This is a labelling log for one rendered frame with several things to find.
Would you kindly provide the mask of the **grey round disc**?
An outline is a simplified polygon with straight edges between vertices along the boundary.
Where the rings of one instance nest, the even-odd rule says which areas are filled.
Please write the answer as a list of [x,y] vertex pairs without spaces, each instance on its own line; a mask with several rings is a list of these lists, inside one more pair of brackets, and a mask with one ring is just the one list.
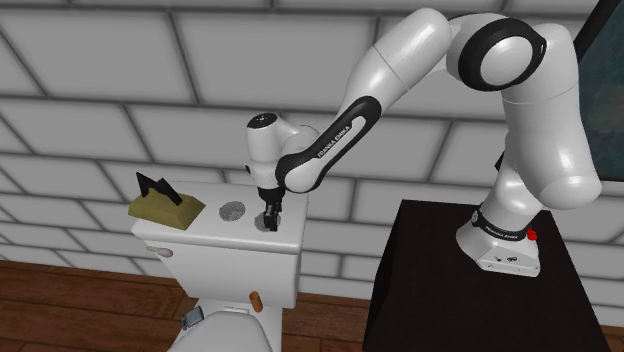
[[261,232],[276,232],[277,231],[277,227],[280,225],[281,223],[281,216],[279,214],[277,214],[275,216],[275,228],[272,229],[271,227],[267,227],[265,225],[265,221],[264,221],[264,214],[260,213],[258,214],[255,218],[254,218],[254,225],[257,228],[258,231]]
[[245,205],[240,201],[229,201],[219,208],[219,217],[225,222],[239,220],[246,212]]

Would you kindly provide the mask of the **dark framed wall picture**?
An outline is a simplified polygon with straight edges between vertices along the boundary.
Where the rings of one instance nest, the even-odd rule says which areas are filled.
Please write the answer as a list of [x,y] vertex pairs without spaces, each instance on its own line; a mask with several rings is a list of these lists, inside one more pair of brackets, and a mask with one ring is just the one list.
[[624,0],[599,0],[574,45],[596,171],[603,181],[624,182]]

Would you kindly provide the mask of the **white toilet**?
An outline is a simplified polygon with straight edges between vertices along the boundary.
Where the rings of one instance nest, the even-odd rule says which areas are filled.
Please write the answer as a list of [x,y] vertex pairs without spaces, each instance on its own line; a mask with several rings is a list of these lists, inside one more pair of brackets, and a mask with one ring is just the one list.
[[[138,219],[131,229],[203,310],[204,320],[181,330],[168,352],[282,352],[282,315],[296,305],[308,197],[285,195],[277,231],[261,232],[254,218],[265,204],[255,187],[172,186],[205,204],[192,224],[180,230]],[[237,221],[219,217],[229,201],[245,205]],[[252,291],[261,297],[260,313],[250,304]]]

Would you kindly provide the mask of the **small grey blue box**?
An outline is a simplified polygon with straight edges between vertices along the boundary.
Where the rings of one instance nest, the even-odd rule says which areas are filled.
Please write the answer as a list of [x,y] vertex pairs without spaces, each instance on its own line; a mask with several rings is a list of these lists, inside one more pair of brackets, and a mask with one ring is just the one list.
[[195,325],[197,325],[203,320],[204,320],[203,310],[200,306],[196,306],[192,310],[186,312],[182,316],[181,318],[182,330],[186,331],[188,329],[191,329],[192,327],[194,327]]

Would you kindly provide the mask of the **black robot stand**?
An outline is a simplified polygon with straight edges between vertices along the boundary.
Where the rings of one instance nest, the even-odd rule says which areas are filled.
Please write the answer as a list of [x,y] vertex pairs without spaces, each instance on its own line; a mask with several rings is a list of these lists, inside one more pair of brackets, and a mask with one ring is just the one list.
[[484,271],[457,245],[474,206],[404,200],[377,270],[364,352],[610,352],[550,212],[536,278]]

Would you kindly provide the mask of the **olive tissue box black tissue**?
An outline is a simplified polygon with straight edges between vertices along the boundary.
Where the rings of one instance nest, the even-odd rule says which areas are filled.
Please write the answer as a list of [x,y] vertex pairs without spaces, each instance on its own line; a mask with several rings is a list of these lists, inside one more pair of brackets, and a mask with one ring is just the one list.
[[130,203],[129,216],[186,230],[205,208],[195,197],[177,192],[164,178],[155,181],[140,172],[136,178],[140,195]]

